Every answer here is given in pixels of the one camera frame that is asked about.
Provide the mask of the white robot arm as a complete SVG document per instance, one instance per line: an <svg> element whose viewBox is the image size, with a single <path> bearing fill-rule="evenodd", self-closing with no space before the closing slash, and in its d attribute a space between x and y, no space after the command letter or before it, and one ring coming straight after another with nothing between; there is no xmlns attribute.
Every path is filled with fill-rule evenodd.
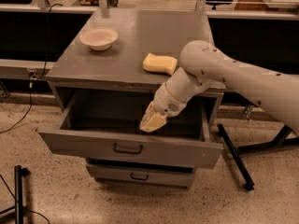
<svg viewBox="0 0 299 224"><path fill-rule="evenodd" d="M139 129L160 129L216 81L299 133L298 77L234 60L203 40L182 49L179 69L155 92Z"/></svg>

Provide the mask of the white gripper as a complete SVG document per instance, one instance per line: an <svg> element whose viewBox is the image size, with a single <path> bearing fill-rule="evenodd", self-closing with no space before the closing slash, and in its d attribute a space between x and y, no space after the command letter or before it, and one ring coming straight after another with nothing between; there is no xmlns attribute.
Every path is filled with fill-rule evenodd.
<svg viewBox="0 0 299 224"><path fill-rule="evenodd" d="M140 130L151 133L162 128L166 124L167 117L177 116L186 105L172 96L164 83L155 92L153 102L149 103L140 122Z"/></svg>

